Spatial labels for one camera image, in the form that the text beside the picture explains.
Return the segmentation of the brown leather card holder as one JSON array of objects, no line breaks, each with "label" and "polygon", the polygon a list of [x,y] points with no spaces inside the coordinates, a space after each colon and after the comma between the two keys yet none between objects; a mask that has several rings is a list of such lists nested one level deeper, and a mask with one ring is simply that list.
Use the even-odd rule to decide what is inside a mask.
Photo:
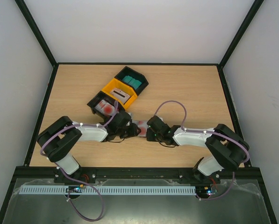
[{"label": "brown leather card holder", "polygon": [[140,129],[140,133],[138,134],[138,137],[146,138],[147,131],[149,126],[147,125],[147,120],[133,120],[133,123],[137,125],[137,127]]}]

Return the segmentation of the black bin with red cards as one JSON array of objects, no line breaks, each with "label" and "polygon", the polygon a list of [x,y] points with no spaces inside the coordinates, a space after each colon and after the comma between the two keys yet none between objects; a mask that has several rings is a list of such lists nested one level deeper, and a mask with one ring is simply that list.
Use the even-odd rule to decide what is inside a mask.
[{"label": "black bin with red cards", "polygon": [[108,118],[115,114],[115,101],[120,100],[118,103],[117,112],[125,110],[124,104],[129,100],[130,95],[123,92],[121,89],[114,88],[108,94],[107,92],[100,91],[87,105],[91,108],[93,114],[97,114],[102,118]]}]

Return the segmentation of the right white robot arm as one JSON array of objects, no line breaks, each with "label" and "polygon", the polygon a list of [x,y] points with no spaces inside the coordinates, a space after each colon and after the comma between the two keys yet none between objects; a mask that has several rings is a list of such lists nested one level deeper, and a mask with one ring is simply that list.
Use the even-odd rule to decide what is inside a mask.
[{"label": "right white robot arm", "polygon": [[157,141],[165,147],[190,145],[210,151],[211,155],[199,159],[192,170],[193,178],[200,183],[220,170],[235,172],[250,159],[249,145],[225,124],[209,129],[170,127],[155,115],[147,121],[147,126],[148,141]]}]

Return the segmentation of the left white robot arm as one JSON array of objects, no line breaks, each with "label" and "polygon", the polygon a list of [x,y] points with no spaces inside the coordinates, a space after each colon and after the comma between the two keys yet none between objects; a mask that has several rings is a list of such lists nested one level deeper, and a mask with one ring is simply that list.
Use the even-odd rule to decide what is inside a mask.
[{"label": "left white robot arm", "polygon": [[104,122],[84,124],[73,122],[62,116],[42,131],[37,137],[40,154],[60,167],[67,175],[72,175],[80,165],[70,153],[79,141],[109,142],[116,137],[126,139],[136,137],[141,129],[125,111],[116,112]]}]

